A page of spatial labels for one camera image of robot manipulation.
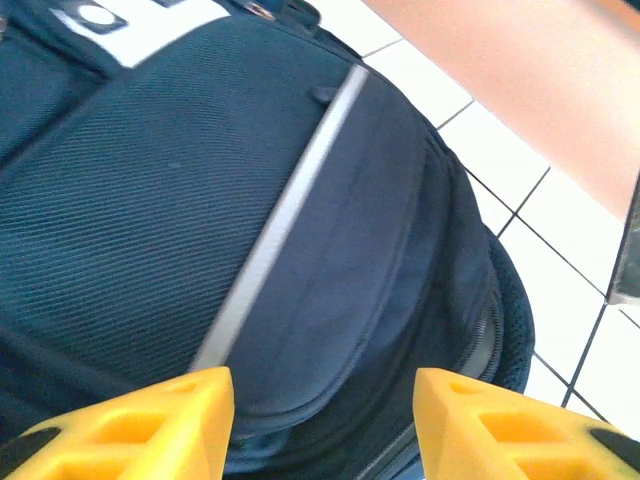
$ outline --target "white patch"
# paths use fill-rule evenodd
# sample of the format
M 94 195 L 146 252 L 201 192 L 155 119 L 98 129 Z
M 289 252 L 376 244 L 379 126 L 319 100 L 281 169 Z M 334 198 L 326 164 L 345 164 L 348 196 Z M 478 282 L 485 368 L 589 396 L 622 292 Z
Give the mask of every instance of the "white patch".
M 116 16 L 113 13 L 96 5 L 80 5 L 78 14 L 85 20 L 98 25 L 111 25 L 116 21 Z
M 79 12 L 94 23 L 106 20 L 110 12 L 122 17 L 128 25 L 99 35 L 80 25 L 62 11 L 53 13 L 70 29 L 92 40 L 109 52 L 124 67 L 135 67 L 166 45 L 205 23 L 228 17 L 229 12 L 213 0 L 185 0 L 164 8 L 151 0 L 98 0 L 105 9 L 92 7 L 90 15 Z

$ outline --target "nylon fabric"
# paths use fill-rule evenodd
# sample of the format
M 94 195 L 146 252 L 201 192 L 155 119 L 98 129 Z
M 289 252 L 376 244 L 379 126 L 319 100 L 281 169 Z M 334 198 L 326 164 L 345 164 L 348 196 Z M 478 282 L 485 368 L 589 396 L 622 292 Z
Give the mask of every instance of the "nylon fabric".
M 332 153 L 338 149 L 335 145 L 336 138 L 348 130 L 347 124 L 354 123 L 351 118 L 357 109 L 354 104 L 361 96 L 368 75 L 368 70 L 359 65 L 354 65 L 349 71 L 280 194 L 278 203 L 271 211 L 242 269 L 238 272 L 233 287 L 227 293 L 211 329 L 196 354 L 191 370 L 224 364 L 247 317 L 252 310 L 257 310 L 254 308 L 256 299 L 264 294 L 267 279 L 274 276 L 273 266 L 282 257 L 282 248 L 315 187 L 319 173 L 326 170 L 326 163 L 335 157 Z M 282 289 L 281 282 L 271 280 L 270 283 L 278 283 L 278 290 Z M 280 295 L 275 296 L 278 300 L 282 298 Z M 259 310 L 260 313 L 254 321 L 259 322 L 264 316 L 264 310 Z M 265 390 L 271 389 L 266 384 L 263 386 L 260 392 L 263 398 Z
M 0 167 L 100 84 L 88 72 L 11 28 L 0 43 Z
M 360 356 L 381 326 L 392 289 L 419 296 L 421 284 L 399 272 L 430 160 L 421 119 L 412 114 L 380 79 L 368 81 L 354 104 L 229 358 L 243 386 L 237 399 L 248 407 L 236 409 L 236 433 L 282 428 L 315 414 L 354 368 L 368 368 Z M 434 179 L 437 167 L 434 162 Z M 434 199 L 441 196 L 434 191 Z M 424 218 L 433 220 L 433 238 L 438 214 Z M 425 257 L 431 245 L 421 245 Z M 399 316 L 395 330 L 384 330 L 385 340 L 393 342 L 408 319 Z M 264 338 L 278 348 L 265 348 Z M 271 367 L 281 364 L 290 367 Z
M 112 82 L 0 179 L 5 318 L 139 385 L 188 367 L 322 116 L 308 89 L 348 68 L 300 65 L 315 52 L 285 35 L 256 50 L 268 27 L 227 20 Z
M 520 280 L 513 277 L 515 270 L 507 253 L 488 229 L 485 235 L 491 245 L 491 261 L 500 294 L 507 302 L 512 302 L 504 304 L 503 348 L 492 383 L 522 393 L 526 385 L 522 372 L 528 375 L 532 355 L 530 306 Z M 313 480 L 353 479 L 412 422 L 416 368 L 451 368 L 456 362 L 457 356 L 450 347 L 458 343 L 457 339 L 448 331 L 446 322 L 437 321 L 448 318 L 440 301 L 443 297 L 441 287 L 434 286 L 429 298 L 418 304 L 421 321 L 415 328 L 405 331 L 404 337 L 389 346 L 386 355 L 373 360 L 366 373 L 354 373 L 319 415 L 283 432 L 278 437 L 276 453 L 270 450 L 276 444 L 270 443 L 268 437 L 242 445 L 232 442 L 225 480 L 294 480 L 300 478 L 300 472 L 304 472 L 304 478 Z M 394 363 L 391 352 L 406 354 L 400 354 L 400 362 Z M 408 459 L 405 466 L 402 465 L 397 474 L 383 478 L 422 478 L 419 457 Z M 235 473 L 240 468 L 245 473 Z

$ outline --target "dark blue backpack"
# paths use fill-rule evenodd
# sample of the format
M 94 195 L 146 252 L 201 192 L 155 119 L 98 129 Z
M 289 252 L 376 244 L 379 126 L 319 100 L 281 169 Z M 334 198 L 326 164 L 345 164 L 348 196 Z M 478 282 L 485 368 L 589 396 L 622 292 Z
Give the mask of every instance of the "dark blue backpack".
M 2 440 L 224 363 L 225 478 L 418 479 L 418 367 L 523 391 L 529 303 L 463 167 L 313 7 L 211 3 L 128 68 L 90 3 L 0 4 Z

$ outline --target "black rubber tip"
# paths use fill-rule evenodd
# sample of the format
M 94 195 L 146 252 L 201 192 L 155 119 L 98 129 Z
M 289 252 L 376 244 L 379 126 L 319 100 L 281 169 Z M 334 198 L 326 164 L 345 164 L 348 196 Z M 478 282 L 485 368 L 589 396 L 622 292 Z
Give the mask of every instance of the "black rubber tip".
M 609 451 L 640 473 L 640 442 L 604 428 L 593 428 L 589 433 Z
M 23 435 L 0 447 L 0 480 L 7 478 L 22 464 L 61 432 L 59 428 L 45 428 Z

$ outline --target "floor tile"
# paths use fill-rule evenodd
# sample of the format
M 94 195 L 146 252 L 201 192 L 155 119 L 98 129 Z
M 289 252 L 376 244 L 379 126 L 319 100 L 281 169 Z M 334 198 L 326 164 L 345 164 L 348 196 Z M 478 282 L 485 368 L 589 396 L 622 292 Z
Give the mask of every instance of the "floor tile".
M 310 0 L 320 11 L 320 25 L 360 55 L 399 40 L 400 34 L 359 0 Z
M 536 352 L 569 381 L 604 297 L 520 220 L 501 240 L 529 294 Z
M 407 41 L 366 59 L 392 81 L 435 126 L 471 101 L 471 96 Z
M 569 403 L 567 403 L 567 410 L 570 410 L 575 413 L 579 413 L 580 415 L 584 415 L 585 417 L 593 418 L 595 420 L 600 420 L 593 410 L 591 410 L 586 403 L 580 400 L 577 396 L 571 395 L 569 397 Z
M 552 170 L 519 215 L 602 292 L 607 291 L 623 224 L 587 192 Z
M 544 363 L 533 357 L 529 381 L 524 394 L 527 397 L 559 407 L 566 392 L 567 386 Z
M 640 439 L 640 328 L 607 308 L 576 390 L 609 422 Z
M 484 224 L 496 235 L 507 224 L 512 213 L 480 182 L 469 176 Z
M 512 209 L 522 203 L 548 166 L 477 102 L 440 133 L 469 171 Z

